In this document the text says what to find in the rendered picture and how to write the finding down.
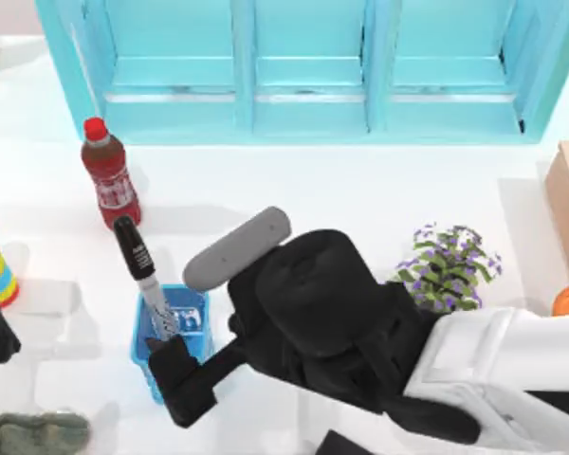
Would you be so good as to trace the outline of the black and silver marker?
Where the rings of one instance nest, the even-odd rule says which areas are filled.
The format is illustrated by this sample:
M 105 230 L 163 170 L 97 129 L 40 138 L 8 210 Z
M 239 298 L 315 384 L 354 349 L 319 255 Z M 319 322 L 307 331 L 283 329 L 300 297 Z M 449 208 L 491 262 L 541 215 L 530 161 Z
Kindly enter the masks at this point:
M 113 223 L 120 252 L 129 273 L 138 284 L 158 337 L 168 340 L 178 333 L 178 323 L 156 277 L 151 254 L 132 218 L 123 215 Z

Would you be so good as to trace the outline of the blue plastic basket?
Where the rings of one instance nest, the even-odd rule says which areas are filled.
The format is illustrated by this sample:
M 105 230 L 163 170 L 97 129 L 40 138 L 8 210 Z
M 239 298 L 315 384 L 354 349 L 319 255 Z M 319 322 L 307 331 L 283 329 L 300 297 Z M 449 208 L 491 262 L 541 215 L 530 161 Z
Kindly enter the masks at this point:
M 209 296 L 197 293 L 183 284 L 163 284 L 162 290 L 178 321 L 180 335 L 183 336 L 189 353 L 200 363 L 205 362 L 214 353 Z M 149 369 L 150 352 L 145 341 L 147 337 L 157 337 L 157 334 L 143 295 L 139 293 L 129 356 L 140 368 L 154 402 L 162 407 L 162 396 Z

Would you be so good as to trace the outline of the grey-green lumpy object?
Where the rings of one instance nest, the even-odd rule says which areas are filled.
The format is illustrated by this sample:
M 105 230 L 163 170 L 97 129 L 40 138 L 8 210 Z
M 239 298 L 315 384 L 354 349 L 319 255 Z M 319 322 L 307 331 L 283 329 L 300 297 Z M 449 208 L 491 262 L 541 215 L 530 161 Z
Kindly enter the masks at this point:
M 0 415 L 0 455 L 78 455 L 90 437 L 89 421 L 75 413 Z

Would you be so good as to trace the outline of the red bottle with red cap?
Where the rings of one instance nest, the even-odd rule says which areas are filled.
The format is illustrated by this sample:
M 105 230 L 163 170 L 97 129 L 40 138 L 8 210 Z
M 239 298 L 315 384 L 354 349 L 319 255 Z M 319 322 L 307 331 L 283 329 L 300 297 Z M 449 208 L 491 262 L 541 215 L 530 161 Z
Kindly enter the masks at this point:
M 103 222 L 112 229 L 116 219 L 127 215 L 138 226 L 141 207 L 127 168 L 124 145 L 99 117 L 86 119 L 83 133 L 81 158 L 94 184 Z

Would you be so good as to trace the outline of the purple flower plant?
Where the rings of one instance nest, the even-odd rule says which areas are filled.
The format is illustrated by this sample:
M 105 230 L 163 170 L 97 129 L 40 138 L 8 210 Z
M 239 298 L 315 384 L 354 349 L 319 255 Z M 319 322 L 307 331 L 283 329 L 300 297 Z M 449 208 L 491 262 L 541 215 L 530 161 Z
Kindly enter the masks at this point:
M 479 285 L 502 273 L 501 256 L 486 252 L 475 229 L 427 223 L 413 233 L 413 255 L 395 266 L 392 280 L 402 283 L 418 306 L 451 313 L 482 308 Z

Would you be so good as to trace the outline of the light blue rack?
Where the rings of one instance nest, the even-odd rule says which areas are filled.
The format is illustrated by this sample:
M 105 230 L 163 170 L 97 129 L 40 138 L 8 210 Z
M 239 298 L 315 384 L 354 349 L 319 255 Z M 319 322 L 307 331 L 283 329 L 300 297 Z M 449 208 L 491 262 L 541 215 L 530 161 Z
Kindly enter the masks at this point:
M 72 119 L 136 145 L 538 142 L 569 0 L 35 0 Z

